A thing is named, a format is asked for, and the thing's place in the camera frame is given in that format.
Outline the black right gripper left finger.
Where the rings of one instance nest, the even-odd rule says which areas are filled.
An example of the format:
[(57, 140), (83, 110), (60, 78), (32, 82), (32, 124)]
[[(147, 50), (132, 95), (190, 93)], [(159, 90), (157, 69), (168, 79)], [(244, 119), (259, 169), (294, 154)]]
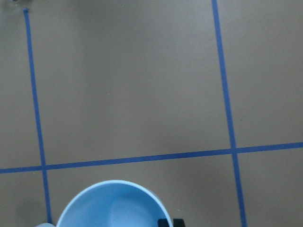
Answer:
[(158, 227), (169, 227), (169, 223), (167, 219), (159, 219), (157, 223), (158, 223)]

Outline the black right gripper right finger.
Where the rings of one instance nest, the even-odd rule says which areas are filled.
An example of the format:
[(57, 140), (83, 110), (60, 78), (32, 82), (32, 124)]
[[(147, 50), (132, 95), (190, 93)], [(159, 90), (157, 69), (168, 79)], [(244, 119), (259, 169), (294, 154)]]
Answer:
[(174, 227), (185, 227), (185, 222), (181, 218), (175, 218), (175, 219), (173, 219), (173, 226)]

